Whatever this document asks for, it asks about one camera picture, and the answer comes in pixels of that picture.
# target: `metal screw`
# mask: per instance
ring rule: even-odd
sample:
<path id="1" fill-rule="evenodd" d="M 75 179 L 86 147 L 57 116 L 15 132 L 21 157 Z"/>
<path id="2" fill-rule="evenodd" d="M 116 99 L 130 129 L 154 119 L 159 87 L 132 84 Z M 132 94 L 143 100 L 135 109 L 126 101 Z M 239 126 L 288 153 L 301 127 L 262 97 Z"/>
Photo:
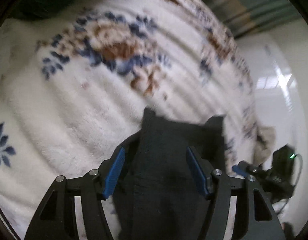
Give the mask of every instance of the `metal screw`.
<path id="1" fill-rule="evenodd" d="M 215 169 L 215 170 L 213 171 L 213 173 L 214 173 L 216 176 L 222 175 L 222 171 L 219 170 L 219 169 Z"/>
<path id="2" fill-rule="evenodd" d="M 56 178 L 57 182 L 62 182 L 65 179 L 65 177 L 63 175 L 60 175 Z"/>
<path id="3" fill-rule="evenodd" d="M 247 176 L 247 179 L 248 179 L 249 181 L 251 181 L 251 182 L 254 182 L 254 181 L 256 180 L 255 177 L 252 176 L 252 175 L 248 175 L 248 176 Z"/>
<path id="4" fill-rule="evenodd" d="M 98 174 L 98 170 L 96 170 L 96 169 L 90 170 L 89 174 L 92 175 L 92 176 L 95 176 L 95 175 Z"/>

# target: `black wire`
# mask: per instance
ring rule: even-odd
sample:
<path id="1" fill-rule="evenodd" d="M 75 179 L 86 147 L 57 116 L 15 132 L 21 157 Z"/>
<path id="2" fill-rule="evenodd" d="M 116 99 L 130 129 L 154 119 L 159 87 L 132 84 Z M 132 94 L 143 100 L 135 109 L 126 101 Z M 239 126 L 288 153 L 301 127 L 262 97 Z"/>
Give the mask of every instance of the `black wire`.
<path id="1" fill-rule="evenodd" d="M 294 158 L 296 157 L 299 157 L 300 159 L 300 169 L 299 169 L 299 174 L 298 174 L 298 177 L 296 178 L 296 181 L 295 181 L 295 184 L 293 186 L 293 190 L 295 189 L 296 185 L 298 184 L 299 182 L 299 179 L 300 179 L 300 176 L 301 176 L 301 172 L 302 172 L 302 169 L 303 169 L 303 158 L 300 154 L 296 154 Z M 280 215 L 282 213 L 282 211 L 284 210 L 284 208 L 286 207 L 286 205 L 288 204 L 288 202 L 290 201 L 291 198 L 289 198 L 285 204 L 283 205 L 283 207 L 280 209 L 279 212 L 276 213 L 276 215 Z"/>

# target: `striped fabric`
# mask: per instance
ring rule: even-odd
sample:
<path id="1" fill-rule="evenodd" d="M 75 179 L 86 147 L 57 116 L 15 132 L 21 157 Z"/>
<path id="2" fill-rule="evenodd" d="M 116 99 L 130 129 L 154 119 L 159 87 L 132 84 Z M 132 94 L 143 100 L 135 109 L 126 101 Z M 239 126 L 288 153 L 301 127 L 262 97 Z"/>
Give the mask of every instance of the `striped fabric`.
<path id="1" fill-rule="evenodd" d="M 203 0 L 238 38 L 296 20 L 299 12 L 288 0 Z"/>

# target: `black cloth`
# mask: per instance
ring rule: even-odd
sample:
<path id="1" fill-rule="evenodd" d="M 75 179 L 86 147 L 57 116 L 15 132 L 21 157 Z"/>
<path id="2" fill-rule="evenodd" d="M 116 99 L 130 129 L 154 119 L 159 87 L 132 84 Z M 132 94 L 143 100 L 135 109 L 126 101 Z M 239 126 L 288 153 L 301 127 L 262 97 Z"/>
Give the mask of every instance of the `black cloth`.
<path id="1" fill-rule="evenodd" d="M 222 122 L 223 117 L 213 117 L 204 126 L 172 122 L 145 109 L 141 131 L 117 148 L 128 148 L 113 195 L 121 240 L 198 237 L 209 201 L 197 192 L 186 148 L 194 146 L 224 171 Z"/>

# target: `white blanket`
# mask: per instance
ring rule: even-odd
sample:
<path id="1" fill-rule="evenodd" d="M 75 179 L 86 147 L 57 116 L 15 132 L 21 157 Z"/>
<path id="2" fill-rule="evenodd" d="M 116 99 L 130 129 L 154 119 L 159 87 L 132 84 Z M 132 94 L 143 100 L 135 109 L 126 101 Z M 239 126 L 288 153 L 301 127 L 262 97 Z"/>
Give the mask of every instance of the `white blanket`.
<path id="1" fill-rule="evenodd" d="M 249 70 L 200 0 L 78 0 L 54 19 L 5 21 L 0 206 L 20 237 L 55 177 L 97 168 L 146 106 L 190 123 L 225 115 L 228 171 L 252 162 Z"/>

